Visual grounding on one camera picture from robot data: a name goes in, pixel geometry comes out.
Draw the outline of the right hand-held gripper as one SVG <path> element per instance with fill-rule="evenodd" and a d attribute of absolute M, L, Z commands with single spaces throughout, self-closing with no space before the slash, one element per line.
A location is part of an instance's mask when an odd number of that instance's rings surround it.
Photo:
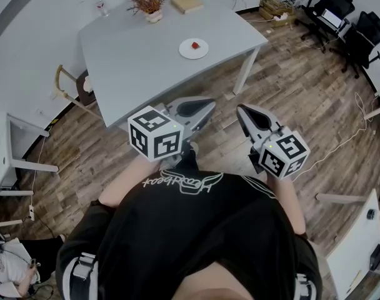
<path fill-rule="evenodd" d="M 269 111 L 240 104 L 237 119 L 246 137 L 255 141 L 249 159 L 256 172 L 266 171 L 277 179 L 284 179 L 303 167 L 309 156 L 309 147 L 297 131 L 281 126 Z M 263 138 L 265 132 L 275 130 Z"/>

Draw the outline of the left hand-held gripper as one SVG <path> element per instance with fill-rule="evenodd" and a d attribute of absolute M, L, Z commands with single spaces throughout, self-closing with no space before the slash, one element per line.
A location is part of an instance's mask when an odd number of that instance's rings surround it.
<path fill-rule="evenodd" d="M 189 129 L 202 128 L 211 117 L 216 102 L 210 97 L 181 97 L 174 102 L 178 121 Z M 147 106 L 127 119 L 130 145 L 149 162 L 165 160 L 171 166 L 190 151 L 185 127 L 168 115 Z"/>

